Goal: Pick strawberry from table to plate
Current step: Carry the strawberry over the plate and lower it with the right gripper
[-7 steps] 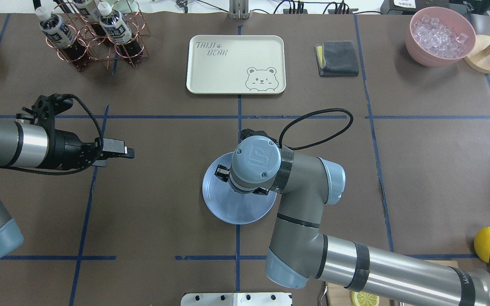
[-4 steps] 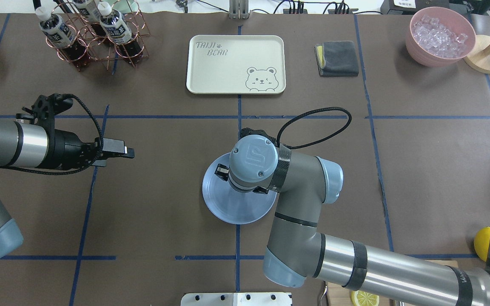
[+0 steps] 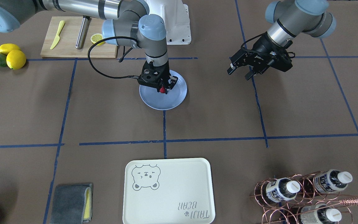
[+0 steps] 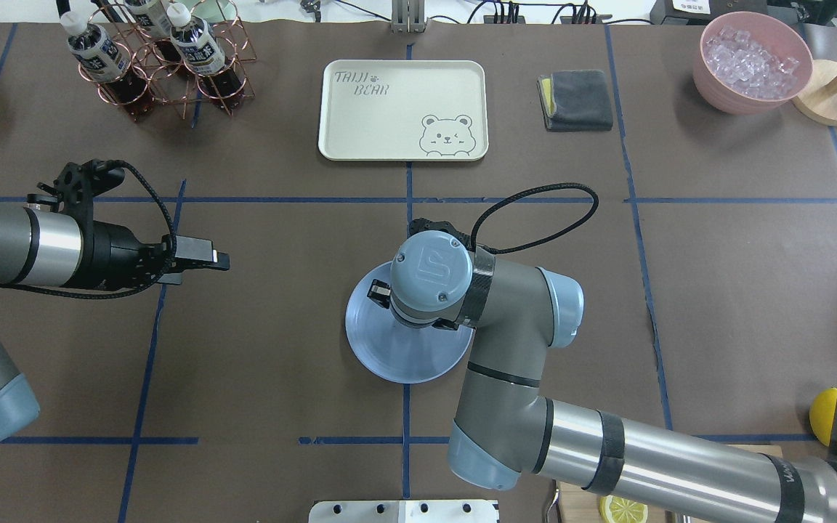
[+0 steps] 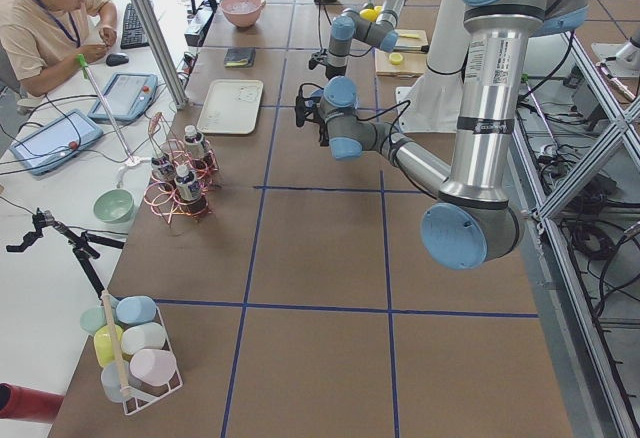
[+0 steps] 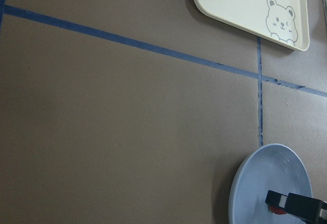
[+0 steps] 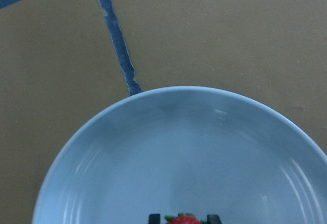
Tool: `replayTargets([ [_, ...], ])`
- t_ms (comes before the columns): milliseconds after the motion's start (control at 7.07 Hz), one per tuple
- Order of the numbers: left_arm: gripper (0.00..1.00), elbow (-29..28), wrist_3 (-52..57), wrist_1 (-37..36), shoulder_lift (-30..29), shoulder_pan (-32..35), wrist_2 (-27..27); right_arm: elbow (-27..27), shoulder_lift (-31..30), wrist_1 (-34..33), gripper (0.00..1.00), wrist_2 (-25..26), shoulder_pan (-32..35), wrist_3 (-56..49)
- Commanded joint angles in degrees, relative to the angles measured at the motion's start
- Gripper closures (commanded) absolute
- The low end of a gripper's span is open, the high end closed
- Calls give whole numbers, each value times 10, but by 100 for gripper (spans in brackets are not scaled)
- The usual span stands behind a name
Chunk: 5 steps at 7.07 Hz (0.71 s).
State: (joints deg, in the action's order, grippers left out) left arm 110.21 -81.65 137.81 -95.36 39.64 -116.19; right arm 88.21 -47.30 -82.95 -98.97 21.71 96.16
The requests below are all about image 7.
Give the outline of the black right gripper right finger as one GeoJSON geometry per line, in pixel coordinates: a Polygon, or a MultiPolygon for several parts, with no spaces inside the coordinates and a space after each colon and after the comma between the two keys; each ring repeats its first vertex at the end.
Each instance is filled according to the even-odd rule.
{"type": "Polygon", "coordinates": [[[220,224],[220,217],[216,214],[207,215],[207,224],[220,224]]]}

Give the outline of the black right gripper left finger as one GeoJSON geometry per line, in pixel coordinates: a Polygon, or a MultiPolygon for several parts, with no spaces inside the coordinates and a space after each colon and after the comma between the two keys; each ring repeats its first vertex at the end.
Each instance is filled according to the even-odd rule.
{"type": "Polygon", "coordinates": [[[148,224],[160,224],[160,214],[150,214],[148,216],[148,224]]]}

